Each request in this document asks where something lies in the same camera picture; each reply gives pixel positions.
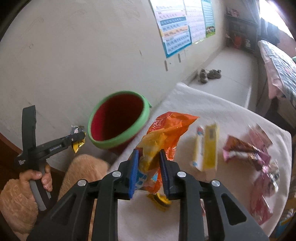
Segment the person left hand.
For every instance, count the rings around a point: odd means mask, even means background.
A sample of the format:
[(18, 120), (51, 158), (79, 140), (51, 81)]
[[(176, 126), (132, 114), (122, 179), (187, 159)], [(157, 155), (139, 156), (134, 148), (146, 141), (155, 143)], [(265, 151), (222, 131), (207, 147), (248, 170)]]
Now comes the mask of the person left hand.
[(46, 191), (51, 192), (53, 190), (51, 167), (48, 163), (45, 165), (44, 174), (42, 174), (42, 172), (40, 171), (27, 170), (20, 173), (19, 175), (18, 186), (20, 188), (20, 191), (27, 199), (34, 201), (35, 199), (29, 184), (30, 180), (41, 180), (43, 188)]

